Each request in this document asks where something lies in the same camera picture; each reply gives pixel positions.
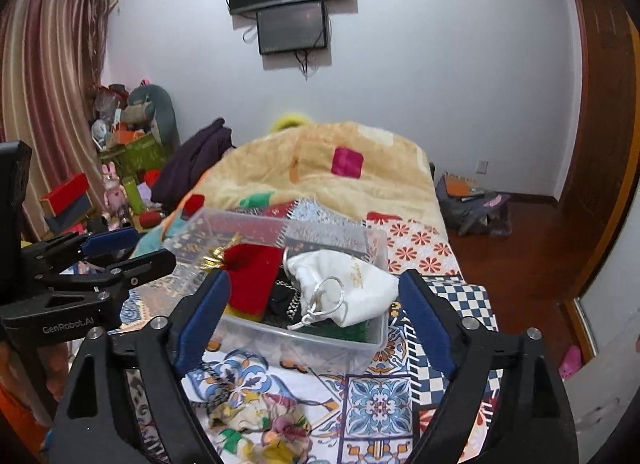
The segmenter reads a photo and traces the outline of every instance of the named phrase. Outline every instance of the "bed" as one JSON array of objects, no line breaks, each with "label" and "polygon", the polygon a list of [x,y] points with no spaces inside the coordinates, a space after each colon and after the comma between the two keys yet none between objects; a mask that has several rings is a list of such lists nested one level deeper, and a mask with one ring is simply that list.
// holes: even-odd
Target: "bed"
[{"label": "bed", "polygon": [[[487,328],[497,329],[484,289],[469,285],[460,274],[427,157],[410,140],[355,123],[310,124],[255,140],[208,170],[178,210],[148,235],[138,254],[157,248],[179,231],[181,206],[192,193],[204,195],[205,205],[218,209],[381,227],[388,238],[391,273],[417,269],[461,315],[473,315]],[[123,308],[124,329],[139,328],[149,318],[145,304],[133,292]],[[222,352],[215,343],[203,360],[221,374],[233,376],[239,397],[271,392],[304,404],[312,427],[306,457],[318,462],[402,462],[447,386],[446,378],[430,368],[400,303],[390,311],[386,347],[375,354],[362,375],[317,374],[286,361],[273,364],[258,354]],[[183,381],[204,426],[211,377],[200,369]],[[163,460],[139,378],[131,374],[130,382],[147,447]],[[481,449],[499,383],[500,373],[493,370],[462,460]],[[243,462],[238,445],[229,444],[228,434],[208,433],[225,463]],[[254,436],[258,444],[260,434]]]}]

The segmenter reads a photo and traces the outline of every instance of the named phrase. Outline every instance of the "curtain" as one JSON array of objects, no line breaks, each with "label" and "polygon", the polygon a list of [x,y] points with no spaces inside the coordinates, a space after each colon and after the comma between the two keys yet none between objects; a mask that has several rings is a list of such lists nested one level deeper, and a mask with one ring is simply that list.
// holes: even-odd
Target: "curtain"
[{"label": "curtain", "polygon": [[74,174],[86,173],[102,209],[89,120],[107,10],[101,0],[10,0],[0,17],[0,139],[33,149],[24,216],[37,238],[49,229],[39,198]]}]

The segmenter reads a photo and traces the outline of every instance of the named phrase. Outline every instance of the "white drawstring pouch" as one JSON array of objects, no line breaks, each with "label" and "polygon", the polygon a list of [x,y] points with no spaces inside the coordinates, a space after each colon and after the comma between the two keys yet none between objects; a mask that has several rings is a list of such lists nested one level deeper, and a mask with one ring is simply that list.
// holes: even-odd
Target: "white drawstring pouch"
[{"label": "white drawstring pouch", "polygon": [[302,321],[290,330],[327,318],[349,327],[380,316],[398,298],[395,276],[339,251],[298,254],[285,261],[285,268],[302,292]]}]

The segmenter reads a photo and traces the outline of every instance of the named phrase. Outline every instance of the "blue gripper pad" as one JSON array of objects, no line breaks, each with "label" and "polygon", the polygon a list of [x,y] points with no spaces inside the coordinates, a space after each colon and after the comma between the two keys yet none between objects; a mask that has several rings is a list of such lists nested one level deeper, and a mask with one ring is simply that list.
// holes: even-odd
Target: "blue gripper pad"
[{"label": "blue gripper pad", "polygon": [[100,256],[105,253],[113,253],[121,249],[135,247],[140,240],[140,235],[135,227],[124,227],[107,233],[91,235],[82,245],[82,255],[85,257]]},{"label": "blue gripper pad", "polygon": [[174,368],[179,376],[184,376],[200,364],[207,343],[225,311],[230,290],[229,275],[221,270],[178,337]]},{"label": "blue gripper pad", "polygon": [[451,359],[449,333],[422,295],[420,287],[406,272],[400,275],[398,291],[402,308],[414,327],[418,341],[420,341],[431,367],[451,378],[456,371],[456,365]]}]

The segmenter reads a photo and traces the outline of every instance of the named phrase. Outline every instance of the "plastic storage box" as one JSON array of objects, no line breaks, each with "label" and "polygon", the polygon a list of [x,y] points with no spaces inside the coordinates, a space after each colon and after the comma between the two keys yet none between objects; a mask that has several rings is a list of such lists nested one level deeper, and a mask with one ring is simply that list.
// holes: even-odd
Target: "plastic storage box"
[{"label": "plastic storage box", "polygon": [[[242,243],[287,247],[287,256],[317,249],[334,249],[360,256],[387,270],[386,234],[381,229],[299,222],[202,208],[176,237],[165,241],[177,260],[174,274],[144,285],[138,292],[152,316],[168,315],[175,304],[196,291],[206,274],[198,269],[202,256],[225,245],[236,233]],[[287,361],[316,372],[361,374],[387,341],[388,314],[367,322],[366,343],[288,331],[231,315],[223,315],[212,340],[229,352],[242,349],[270,362]]]}]

